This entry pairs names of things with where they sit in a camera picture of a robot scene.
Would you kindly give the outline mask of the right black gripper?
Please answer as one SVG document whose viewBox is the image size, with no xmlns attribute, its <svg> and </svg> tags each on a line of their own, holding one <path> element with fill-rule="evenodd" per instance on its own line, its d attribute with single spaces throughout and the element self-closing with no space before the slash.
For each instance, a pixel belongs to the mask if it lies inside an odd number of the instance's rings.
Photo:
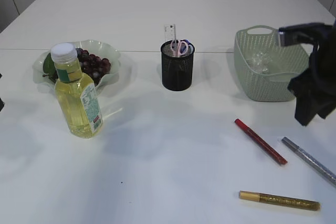
<svg viewBox="0 0 336 224">
<path fill-rule="evenodd" d="M 335 29 L 324 43 L 312 46 L 308 67 L 288 84 L 296 97 L 295 119 L 302 126 L 335 110 Z"/>
</svg>

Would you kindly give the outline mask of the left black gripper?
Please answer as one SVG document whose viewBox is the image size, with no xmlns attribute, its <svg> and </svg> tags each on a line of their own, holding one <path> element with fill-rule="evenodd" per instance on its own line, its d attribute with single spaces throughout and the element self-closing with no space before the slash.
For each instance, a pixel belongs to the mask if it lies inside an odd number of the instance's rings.
<svg viewBox="0 0 336 224">
<path fill-rule="evenodd" d="M 0 111 L 2 111 L 3 108 L 4 108 L 4 101 L 2 97 L 0 97 Z"/>
</svg>

